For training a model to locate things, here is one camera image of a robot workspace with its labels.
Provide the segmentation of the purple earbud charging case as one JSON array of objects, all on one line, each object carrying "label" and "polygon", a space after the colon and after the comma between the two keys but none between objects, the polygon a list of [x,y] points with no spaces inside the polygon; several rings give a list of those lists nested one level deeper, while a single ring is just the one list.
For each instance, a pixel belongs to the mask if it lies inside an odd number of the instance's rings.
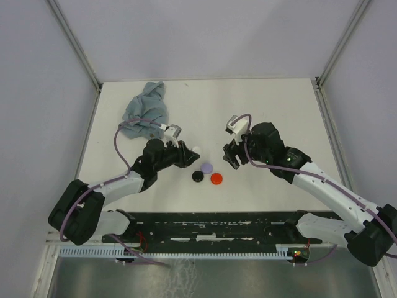
[{"label": "purple earbud charging case", "polygon": [[211,174],[213,172],[213,165],[211,163],[203,163],[200,170],[203,174]]}]

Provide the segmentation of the black earbud charging case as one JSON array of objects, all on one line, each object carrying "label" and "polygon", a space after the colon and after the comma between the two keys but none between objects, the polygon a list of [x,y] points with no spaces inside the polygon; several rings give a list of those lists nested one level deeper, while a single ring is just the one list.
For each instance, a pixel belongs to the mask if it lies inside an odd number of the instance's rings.
[{"label": "black earbud charging case", "polygon": [[203,179],[204,173],[202,171],[197,170],[192,173],[192,180],[196,183],[203,181]]}]

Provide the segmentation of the orange earbud charging case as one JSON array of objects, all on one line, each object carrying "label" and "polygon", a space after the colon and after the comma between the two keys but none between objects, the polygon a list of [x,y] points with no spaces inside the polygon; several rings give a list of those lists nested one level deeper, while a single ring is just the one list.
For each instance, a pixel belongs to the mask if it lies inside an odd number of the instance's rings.
[{"label": "orange earbud charging case", "polygon": [[220,173],[213,173],[210,176],[210,181],[214,185],[219,185],[223,182],[223,176]]}]

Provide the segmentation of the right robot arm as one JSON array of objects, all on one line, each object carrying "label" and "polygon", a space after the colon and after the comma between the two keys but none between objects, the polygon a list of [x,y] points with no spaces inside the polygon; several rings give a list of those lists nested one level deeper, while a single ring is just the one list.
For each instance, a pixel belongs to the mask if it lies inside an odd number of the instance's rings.
[{"label": "right robot arm", "polygon": [[285,226],[285,237],[293,243],[315,238],[347,248],[361,263],[375,267],[396,243],[396,208],[374,202],[347,189],[327,175],[308,155],[288,147],[270,122],[251,125],[246,118],[226,124],[233,139],[223,147],[223,159],[234,169],[251,164],[266,168],[274,176],[311,194],[330,208],[338,219],[307,211],[295,213]]}]

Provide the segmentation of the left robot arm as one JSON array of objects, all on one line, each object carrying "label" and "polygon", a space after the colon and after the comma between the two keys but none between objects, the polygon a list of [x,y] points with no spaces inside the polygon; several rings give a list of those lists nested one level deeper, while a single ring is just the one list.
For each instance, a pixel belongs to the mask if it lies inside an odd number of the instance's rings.
[{"label": "left robot arm", "polygon": [[59,231],[60,240],[82,245],[94,235],[116,234],[123,242],[136,238],[133,217],[122,210],[104,212],[103,208],[123,197],[149,189],[158,172],[170,166],[186,168],[200,155],[183,141],[173,144],[149,140],[130,169],[122,175],[95,184],[71,181],[53,210],[48,223]]}]

